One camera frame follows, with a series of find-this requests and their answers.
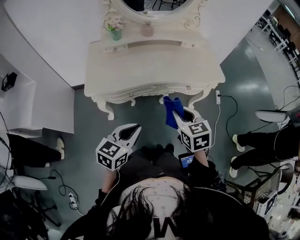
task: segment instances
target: electrical outlet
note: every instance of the electrical outlet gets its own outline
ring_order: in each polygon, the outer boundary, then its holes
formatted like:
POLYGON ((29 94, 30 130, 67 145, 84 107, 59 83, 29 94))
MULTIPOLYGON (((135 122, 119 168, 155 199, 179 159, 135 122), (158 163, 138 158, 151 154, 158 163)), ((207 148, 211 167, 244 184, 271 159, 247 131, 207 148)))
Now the electrical outlet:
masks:
POLYGON ((220 91, 216 90, 216 104, 219 105, 221 103, 221 97, 218 95, 220 95, 220 91))
POLYGON ((77 203, 76 203, 76 199, 74 198, 74 195, 72 192, 69 193, 69 198, 70 198, 70 202, 72 204, 72 206, 74 208, 77 208, 77 203))

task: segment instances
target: curved table leg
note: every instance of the curved table leg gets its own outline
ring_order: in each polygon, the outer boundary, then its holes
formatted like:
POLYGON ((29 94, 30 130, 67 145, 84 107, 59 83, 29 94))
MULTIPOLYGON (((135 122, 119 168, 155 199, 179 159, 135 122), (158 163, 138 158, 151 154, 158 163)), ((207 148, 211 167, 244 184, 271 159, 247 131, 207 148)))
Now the curved table leg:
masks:
POLYGON ((113 109, 107 104, 104 99, 92 97, 92 100, 97 103, 97 106, 101 111, 108 113, 108 120, 114 119, 113 109))
POLYGON ((160 103, 160 104, 164 104, 164 97, 165 97, 165 96, 168 96, 168 95, 169 95, 169 93, 166 93, 166 94, 162 95, 162 96, 159 98, 159 103, 160 103))
POLYGON ((131 106, 133 107, 135 105, 135 99, 131 98, 130 101, 131 101, 131 106))
POLYGON ((191 109, 194 109, 194 103, 198 102, 200 100, 202 100, 203 98, 206 98, 209 93, 210 90, 212 89, 211 86, 208 86, 207 88, 205 88, 203 91, 199 92, 198 94, 194 95, 188 102, 188 107, 191 109))

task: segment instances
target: oval mirror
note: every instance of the oval mirror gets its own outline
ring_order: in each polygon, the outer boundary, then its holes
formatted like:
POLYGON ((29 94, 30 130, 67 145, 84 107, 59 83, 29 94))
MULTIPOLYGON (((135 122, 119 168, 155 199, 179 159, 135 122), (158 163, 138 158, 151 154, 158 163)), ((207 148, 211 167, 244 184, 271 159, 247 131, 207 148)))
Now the oval mirror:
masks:
POLYGON ((123 0, 125 5, 138 14, 148 17, 169 15, 190 0, 123 0))

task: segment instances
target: perfume bottle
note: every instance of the perfume bottle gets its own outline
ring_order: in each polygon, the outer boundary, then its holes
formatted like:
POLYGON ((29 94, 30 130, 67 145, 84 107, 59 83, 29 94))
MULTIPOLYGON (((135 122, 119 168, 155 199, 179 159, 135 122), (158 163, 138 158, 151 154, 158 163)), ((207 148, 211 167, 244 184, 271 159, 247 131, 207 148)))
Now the perfume bottle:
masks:
POLYGON ((151 22, 146 22, 146 24, 142 26, 141 33, 145 37, 151 37, 153 35, 154 29, 151 26, 151 22))

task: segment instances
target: green vase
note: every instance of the green vase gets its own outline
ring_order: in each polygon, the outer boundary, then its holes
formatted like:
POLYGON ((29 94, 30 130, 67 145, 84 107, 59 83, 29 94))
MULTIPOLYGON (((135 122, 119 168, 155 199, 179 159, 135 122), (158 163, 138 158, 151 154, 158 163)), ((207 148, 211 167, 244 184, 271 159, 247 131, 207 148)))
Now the green vase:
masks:
POLYGON ((111 33, 112 39, 114 41, 118 41, 122 38, 122 29, 120 29, 119 31, 109 31, 111 33))

